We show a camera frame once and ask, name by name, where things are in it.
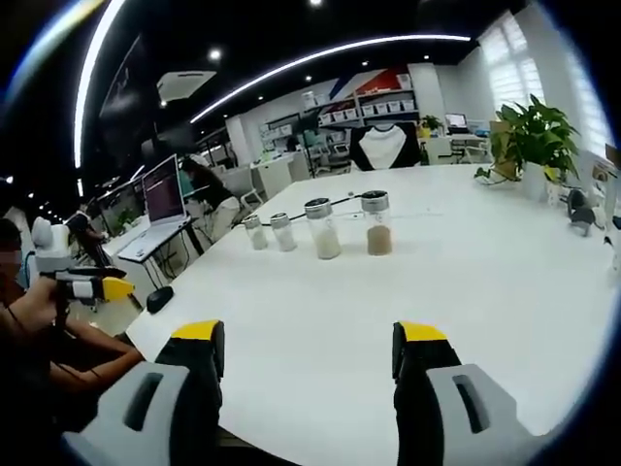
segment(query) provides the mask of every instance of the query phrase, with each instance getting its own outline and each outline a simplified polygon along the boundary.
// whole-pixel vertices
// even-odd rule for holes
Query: led strip light
[[[126,0],[111,0],[110,5],[104,12],[99,24],[97,25],[97,29],[95,30],[95,34],[90,42],[90,46],[88,47],[88,53],[86,54],[86,59],[84,60],[84,65],[82,67],[82,75],[80,76],[80,85],[78,87],[78,98],[76,101],[76,114],[74,121],[74,164],[76,168],[80,168],[82,166],[82,136],[83,136],[83,127],[84,127],[84,111],[86,107],[86,100],[88,96],[88,89],[90,87],[90,82],[93,77],[93,71],[95,69],[95,64],[97,62],[97,58],[99,57],[99,52],[104,44],[104,40],[110,31],[110,28],[113,25],[113,22],[120,12],[120,9],[125,4]],[[322,50],[317,53],[313,53],[311,55],[304,56],[302,58],[298,58],[297,60],[286,63],[275,70],[269,71],[254,80],[241,85],[236,88],[229,94],[225,95],[221,99],[217,100],[213,104],[209,105],[205,110],[203,110],[200,114],[195,116],[190,123],[195,123],[199,119],[203,118],[208,113],[212,112],[216,108],[220,107],[222,104],[228,102],[236,95],[244,92],[251,87],[258,85],[266,81],[267,79],[276,76],[280,73],[283,73],[291,68],[295,68],[296,66],[302,65],[304,63],[308,63],[310,61],[316,60],[317,58],[321,58],[323,56],[331,55],[333,53],[338,53],[340,51],[352,50],[366,46],[375,46],[378,44],[386,44],[390,42],[403,42],[403,41],[459,41],[459,42],[468,42],[470,37],[464,36],[449,36],[442,34],[409,34],[405,36],[391,36],[391,37],[381,37],[377,39],[369,39],[366,41],[354,42],[351,44],[345,44],[343,46],[334,47],[327,50]]]
[[[214,102],[213,104],[209,105],[200,114],[198,114],[192,120],[190,120],[190,123],[194,124],[199,119],[204,117],[206,114],[212,112],[213,110],[215,110],[216,108],[218,108],[219,106],[224,104],[225,102],[231,100],[236,95],[240,94],[241,92],[244,92],[247,89],[250,89],[251,87],[256,86],[259,83],[264,82],[265,80],[267,80],[267,79],[269,79],[269,78],[271,78],[271,77],[273,77],[275,75],[278,75],[278,74],[280,74],[280,73],[282,73],[284,71],[290,70],[291,68],[295,68],[296,66],[302,65],[304,63],[308,63],[310,61],[316,60],[317,58],[321,58],[321,57],[324,57],[324,56],[327,56],[327,55],[331,55],[333,53],[338,53],[340,51],[351,50],[351,49],[358,49],[360,47],[366,47],[366,46],[376,46],[378,44],[386,44],[386,43],[389,43],[389,42],[402,42],[402,41],[459,41],[459,42],[468,42],[469,40],[470,40],[470,37],[464,37],[464,36],[446,36],[446,35],[442,35],[442,34],[409,34],[407,36],[391,36],[391,37],[380,37],[380,38],[377,38],[377,39],[369,39],[369,40],[366,40],[366,41],[360,41],[360,42],[353,42],[351,44],[345,44],[344,46],[338,46],[338,47],[334,47],[332,49],[322,50],[322,51],[319,51],[317,53],[313,53],[311,55],[307,55],[307,56],[304,56],[302,58],[298,58],[297,60],[291,61],[290,63],[282,65],[282,66],[278,67],[275,70],[269,71],[269,72],[265,73],[264,75],[261,75],[258,78],[255,78],[254,80],[250,81],[249,83],[241,85],[240,87],[238,87],[237,89],[235,89],[231,93],[229,93],[229,94],[225,95],[224,97],[222,97],[220,100],[218,100],[218,101]]]
[[[82,166],[82,134],[84,130],[84,110],[86,108],[86,97],[88,96],[88,88],[93,77],[95,63],[99,57],[99,52],[104,44],[104,39],[108,35],[110,27],[113,25],[114,19],[118,12],[125,4],[126,0],[111,0],[110,5],[101,17],[95,34],[90,41],[86,59],[82,67],[82,75],[80,76],[80,84],[78,86],[78,99],[76,101],[76,114],[74,120],[74,165],[76,168]]]

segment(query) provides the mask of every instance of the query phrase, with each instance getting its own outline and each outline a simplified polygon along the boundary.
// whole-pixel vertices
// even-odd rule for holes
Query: white table
[[[153,359],[180,326],[221,318],[226,331],[220,424],[300,465],[392,465],[398,435],[392,323],[436,325],[463,363],[516,400],[534,434],[557,425],[605,350],[614,312],[611,249],[581,238],[563,211],[473,180],[475,166],[414,167],[295,183],[264,205],[296,215],[306,201],[386,189],[394,253],[366,255],[359,202],[335,207],[343,254],[253,251],[242,227],[173,282],[159,314],[129,336]]]

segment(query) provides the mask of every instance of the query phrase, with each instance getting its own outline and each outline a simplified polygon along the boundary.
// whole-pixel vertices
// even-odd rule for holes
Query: white powder
[[[250,234],[250,241],[255,250],[264,250],[268,246],[268,239],[265,237],[263,228],[255,228]]]
[[[333,259],[341,253],[341,244],[337,232],[329,228],[318,233],[314,239],[317,255],[320,259]]]
[[[284,227],[278,230],[274,230],[274,234],[276,235],[276,239],[278,240],[278,247],[283,252],[289,252],[298,247],[293,238],[293,231],[291,227]]]

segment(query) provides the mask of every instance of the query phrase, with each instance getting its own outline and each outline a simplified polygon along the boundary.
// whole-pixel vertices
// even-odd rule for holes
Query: laptop
[[[146,259],[190,220],[181,194],[176,155],[143,176],[149,228],[118,253],[121,259]]]

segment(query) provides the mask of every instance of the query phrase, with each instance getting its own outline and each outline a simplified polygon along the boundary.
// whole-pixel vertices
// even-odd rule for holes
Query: window blind
[[[497,110],[514,103],[526,107],[531,94],[545,102],[537,65],[528,54],[526,37],[513,15],[504,14],[481,36],[479,43]]]
[[[592,153],[605,157],[605,145],[614,145],[607,118],[589,76],[574,53],[568,54],[570,77],[575,91],[580,116],[580,128],[584,147]]]

